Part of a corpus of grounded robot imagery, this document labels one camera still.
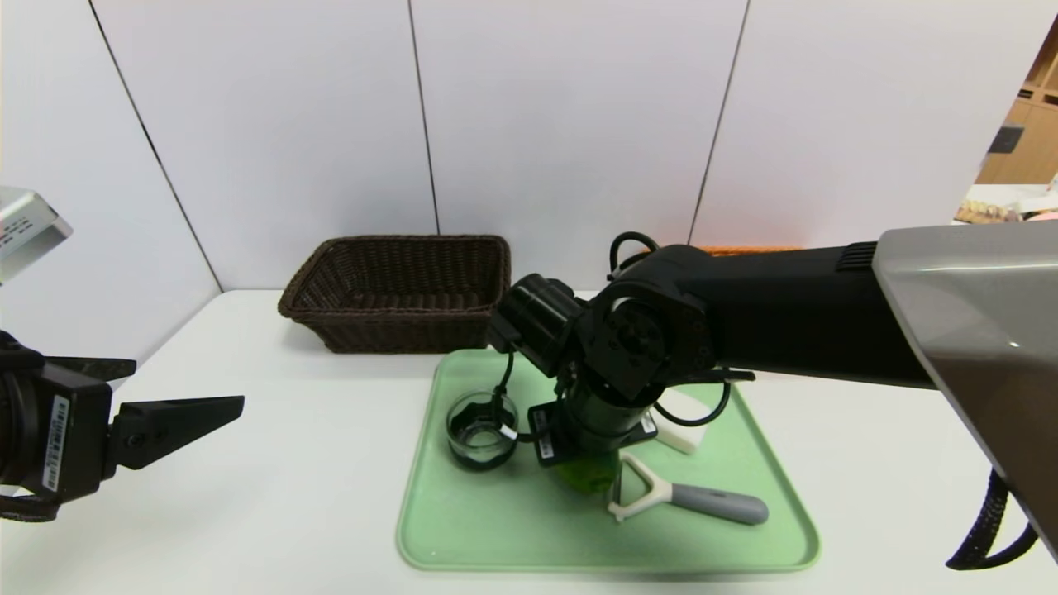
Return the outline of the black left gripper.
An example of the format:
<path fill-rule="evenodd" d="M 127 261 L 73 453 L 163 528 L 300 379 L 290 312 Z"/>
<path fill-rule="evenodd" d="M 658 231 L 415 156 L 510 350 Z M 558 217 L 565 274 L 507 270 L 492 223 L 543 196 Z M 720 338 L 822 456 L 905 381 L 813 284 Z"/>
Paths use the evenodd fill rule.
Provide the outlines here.
<path fill-rule="evenodd" d="M 2 373 L 2 485 L 49 503 L 95 493 L 118 467 L 141 470 L 241 418 L 245 397 L 126 402 L 109 428 L 111 387 L 136 361 L 45 357 Z"/>

